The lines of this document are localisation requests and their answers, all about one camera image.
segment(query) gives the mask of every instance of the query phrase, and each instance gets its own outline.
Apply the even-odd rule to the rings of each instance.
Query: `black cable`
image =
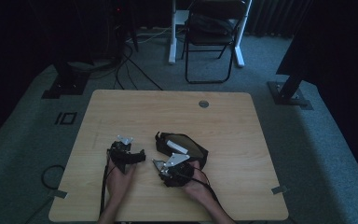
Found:
[[[117,66],[117,62],[114,59],[111,59],[110,63],[98,67],[79,68],[79,67],[72,66],[72,68],[75,72],[79,72],[79,73],[94,73],[94,72],[107,71],[109,69],[115,68],[116,66]]]
[[[51,202],[54,198],[48,198],[36,211],[34,211],[34,213],[27,219],[26,222],[24,222],[24,224],[28,224],[31,222],[31,220],[34,218],[34,216],[36,216],[36,214],[38,214],[40,211],[42,211],[42,209],[48,205],[49,202]]]
[[[132,48],[130,48],[130,56],[132,55],[132,53],[133,53],[133,50],[132,50]],[[120,69],[121,69],[121,67],[127,62],[127,60],[128,59],[125,59],[125,60],[122,60],[121,61],[121,63],[120,63],[120,65],[117,67],[117,69],[116,69],[116,72],[115,72],[115,77],[116,77],[116,79],[115,79],[115,83],[113,84],[113,89],[115,89],[116,88],[116,83],[118,83],[118,85],[120,86],[120,88],[122,89],[122,90],[125,90],[124,89],[124,87],[123,87],[123,85],[121,84],[121,82],[120,82],[120,80],[118,79],[118,73],[120,72]]]
[[[126,46],[127,48],[129,48],[129,49],[132,49],[131,46],[129,46],[128,44],[126,44],[125,46]],[[153,79],[150,78],[150,77],[144,72],[144,70],[142,70],[142,69],[138,66],[138,64],[136,64],[136,63],[135,63],[130,57],[128,57],[127,55],[125,55],[125,54],[123,54],[123,55],[124,55],[124,57],[126,57],[127,60],[130,61],[136,68],[138,68],[138,70],[139,70],[147,79],[149,79],[149,81],[151,81],[157,88],[159,88],[161,91],[163,91],[163,89],[162,89],[155,81],[153,81]]]
[[[297,223],[293,220],[293,218],[290,217],[290,216],[289,216],[289,220],[290,220],[291,222],[293,222],[294,224],[297,224]]]
[[[110,175],[110,173],[112,173],[112,171],[116,168],[116,166],[114,166],[112,168],[112,170],[110,170],[109,172],[107,172],[107,169],[109,168],[109,161],[110,161],[110,152],[111,150],[107,150],[106,151],[106,165],[105,165],[105,168],[104,168],[104,171],[103,171],[103,186],[102,186],[102,189],[101,189],[101,204],[100,204],[100,216],[101,214],[103,213],[103,210],[104,210],[104,196],[105,196],[105,192],[106,192],[106,179],[107,177]]]
[[[63,171],[65,170],[65,168],[61,165],[52,165],[52,166],[49,166],[48,168],[46,168],[42,173],[42,176],[41,176],[42,184],[48,189],[58,189],[58,186],[52,187],[52,186],[48,185],[45,181],[45,175],[48,172],[48,170],[50,170],[51,168],[56,168],[56,167],[61,168]]]
[[[45,175],[48,172],[48,170],[50,170],[51,168],[56,168],[56,167],[62,168],[63,171],[65,170],[65,168],[61,165],[51,165],[48,168],[46,168],[41,175],[42,184],[48,189],[52,189],[52,190],[58,189],[58,187],[52,187],[52,186],[46,184],[46,181],[45,181]],[[34,211],[33,214],[24,222],[24,224],[30,223],[31,220],[34,218],[34,216],[36,216],[40,211],[42,211],[42,209],[46,205],[48,205],[48,203],[50,203],[53,199],[54,199],[54,197],[49,197],[47,200],[45,200],[45,202],[42,205],[40,205],[39,208],[37,208],[37,210]]]
[[[135,85],[135,83],[133,82],[133,80],[132,80],[132,78],[131,78],[131,76],[130,76],[130,71],[129,71],[129,67],[127,66],[127,64],[126,64],[126,68],[127,68],[127,77],[129,78],[130,82],[132,83],[132,86],[133,86],[136,90],[138,90],[138,87]]]

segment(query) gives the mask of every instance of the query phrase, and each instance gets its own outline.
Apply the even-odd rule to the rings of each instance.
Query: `light wood surface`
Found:
[[[207,108],[199,101],[209,103]],[[235,220],[288,217],[252,97],[239,92],[95,91],[55,198],[52,221],[95,221],[100,209],[106,149],[120,134],[133,137],[131,152],[145,150],[117,221],[207,221],[201,206],[180,189],[167,188],[152,159],[155,134],[184,133],[209,150],[203,169],[220,203]]]

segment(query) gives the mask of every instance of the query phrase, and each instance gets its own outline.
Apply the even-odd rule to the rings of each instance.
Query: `forearm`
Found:
[[[204,201],[202,206],[207,210],[213,223],[216,224],[234,224],[234,220],[226,213],[226,211],[215,200]]]
[[[103,213],[101,214],[100,218],[98,219],[98,224],[112,224],[115,222],[116,213],[119,208],[119,202],[110,200],[107,202]]]

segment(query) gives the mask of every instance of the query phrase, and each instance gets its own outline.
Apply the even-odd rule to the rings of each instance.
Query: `cable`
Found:
[[[112,170],[107,172],[107,169],[109,168],[109,161],[110,161],[110,158],[111,158],[110,153],[111,153],[111,150],[107,149],[106,150],[106,165],[105,165],[105,168],[104,168],[104,171],[103,171],[103,186],[102,186],[102,189],[101,189],[100,216],[101,216],[101,214],[103,213],[103,210],[104,210],[104,197],[105,197],[105,192],[106,192],[106,179],[110,175],[110,173],[112,173],[112,171],[116,168],[116,166],[114,166],[112,168]]]
[[[297,223],[293,220],[293,218],[290,217],[290,216],[289,216],[289,220],[290,220],[291,222],[293,222],[294,224],[297,224]]]
[[[36,211],[34,211],[34,213],[27,219],[26,222],[24,222],[24,224],[28,224],[31,222],[31,220],[34,218],[34,216],[36,216],[40,211],[42,211],[42,209],[48,205],[48,203],[50,201],[52,201],[54,198],[51,197],[51,198],[48,198]]]
[[[46,173],[48,172],[48,170],[50,170],[51,168],[57,168],[57,167],[58,167],[58,168],[62,168],[63,171],[65,170],[65,168],[64,168],[63,166],[61,166],[61,165],[51,165],[51,166],[49,166],[48,168],[46,168],[46,169],[43,171],[42,175],[41,175],[42,184],[43,184],[46,188],[48,188],[48,189],[52,189],[52,190],[58,189],[58,187],[52,187],[52,186],[46,184],[46,181],[45,181],[45,175],[46,175]],[[44,202],[42,205],[40,205],[40,206],[36,209],[36,211],[34,211],[34,212],[31,214],[31,216],[24,222],[24,224],[30,223],[31,220],[34,218],[34,216],[36,216],[40,211],[42,211],[42,209],[43,209],[46,205],[48,205],[48,203],[50,203],[53,199],[54,199],[54,197],[48,197],[48,199],[45,200],[45,202]]]
[[[115,72],[115,77],[116,77],[116,79],[115,79],[115,83],[113,84],[113,90],[116,88],[116,83],[118,83],[118,85],[120,86],[120,88],[121,88],[122,90],[125,90],[124,87],[123,87],[123,85],[121,85],[120,80],[118,79],[118,73],[119,73],[121,67],[123,66],[123,64],[126,63],[126,62],[127,62],[127,59],[126,59],[126,60],[123,60],[123,61],[120,63],[120,65],[117,67],[117,69],[116,69],[116,72]]]
[[[74,67],[72,66],[73,70],[75,72],[79,72],[79,73],[94,73],[94,72],[100,72],[100,71],[106,71],[109,70],[111,68],[114,68],[117,65],[117,62],[115,60],[111,60],[111,63],[108,64],[104,64],[98,67],[92,67],[92,68],[78,68],[78,67]]]
[[[129,49],[131,49],[132,50],[132,48],[128,45],[128,44],[126,44],[125,45],[127,48],[129,48]],[[136,64],[130,57],[128,57],[127,55],[125,55],[125,54],[123,54],[123,56],[128,60],[128,61],[130,61],[136,68],[138,68],[138,70],[149,80],[149,81],[151,81],[157,88],[159,88],[161,91],[163,91],[163,89],[152,79],[152,78],[150,78],[145,72],[144,72],[144,70],[142,70],[139,66],[138,66],[138,64]]]
[[[48,168],[46,168],[42,173],[42,176],[41,176],[42,184],[48,189],[58,189],[58,186],[57,187],[52,187],[52,186],[48,185],[46,183],[46,181],[45,181],[45,175],[48,172],[48,170],[50,170],[51,168],[56,168],[56,167],[62,168],[63,171],[65,170],[65,168],[63,166],[61,166],[61,165],[52,165],[52,166],[49,166]]]
[[[126,64],[126,68],[127,68],[127,77],[129,77],[130,82],[132,83],[133,87],[135,87],[136,90],[138,90],[138,87],[135,85],[135,83],[133,82],[131,76],[130,76],[130,71],[129,71],[129,67]]]
[[[168,28],[166,28],[166,29],[164,29],[164,30],[161,31],[160,33],[157,33],[157,34],[155,34],[155,35],[150,36],[149,38],[147,38],[147,39],[144,40],[144,41],[138,42],[138,44],[146,43],[146,42],[148,42],[149,40],[151,40],[151,39],[153,39],[153,38],[155,38],[155,37],[157,37],[157,36],[159,36],[159,35],[164,35],[170,28],[171,28],[171,26],[168,27]],[[142,36],[142,35],[150,35],[150,34],[139,34],[139,35],[137,35],[137,37]]]

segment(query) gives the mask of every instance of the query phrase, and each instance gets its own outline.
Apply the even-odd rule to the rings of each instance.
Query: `folding chair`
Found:
[[[186,81],[190,84],[223,83],[231,74],[231,66],[234,57],[234,45],[237,38],[238,26],[246,14],[246,2],[244,0],[195,0],[189,8],[186,21],[185,44],[182,51],[182,59],[186,53]],[[194,46],[221,46],[222,49],[189,49]],[[217,80],[189,80],[188,78],[188,53],[195,51],[219,51],[217,59],[231,46],[228,73],[223,79]]]

